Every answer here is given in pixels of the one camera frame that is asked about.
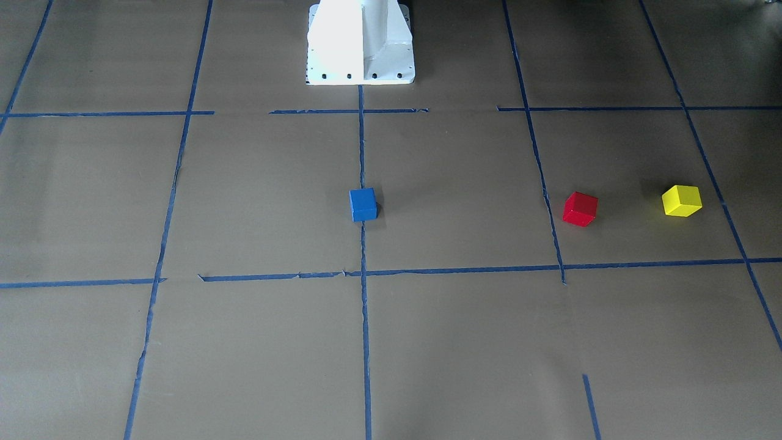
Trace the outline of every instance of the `concrete floor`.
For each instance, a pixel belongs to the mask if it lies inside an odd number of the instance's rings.
[[[2,440],[782,438],[782,4],[312,2],[0,2]]]

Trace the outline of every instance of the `top face of yellow cube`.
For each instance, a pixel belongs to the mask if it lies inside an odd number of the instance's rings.
[[[662,205],[667,215],[689,217],[703,207],[697,186],[675,185],[662,195]]]

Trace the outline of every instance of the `top face of red cube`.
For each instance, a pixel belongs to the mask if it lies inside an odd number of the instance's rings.
[[[589,225],[597,217],[597,197],[575,192],[565,202],[562,220],[573,225]]]

